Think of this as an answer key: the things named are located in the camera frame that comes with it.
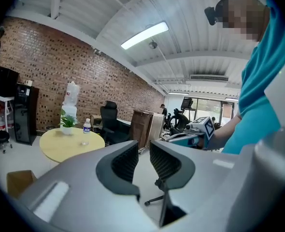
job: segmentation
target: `white ceiling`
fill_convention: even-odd
[[[20,0],[8,15],[48,25],[89,43],[163,94],[180,90],[237,96],[241,72],[256,43],[232,37],[219,25],[209,25],[204,9],[218,1]],[[166,21],[169,31],[152,38],[157,49],[148,46],[150,39],[128,50],[120,47],[160,21]],[[191,74],[225,75],[228,84],[181,84]]]

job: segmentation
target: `red brick wall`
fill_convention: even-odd
[[[20,82],[40,89],[37,130],[57,125],[67,83],[80,86],[77,119],[100,114],[106,100],[118,105],[118,118],[131,121],[133,109],[160,111],[164,97],[109,56],[94,54],[88,44],[50,27],[6,18],[0,66],[19,72]]]

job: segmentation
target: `black cabinet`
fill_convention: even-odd
[[[18,143],[32,145],[35,140],[38,93],[38,88],[17,85],[14,99],[14,130]]]

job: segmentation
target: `round table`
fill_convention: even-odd
[[[50,159],[56,162],[97,150],[105,147],[105,142],[101,136],[94,132],[83,133],[82,129],[72,128],[72,135],[64,135],[60,128],[45,132],[40,138],[40,148]]]

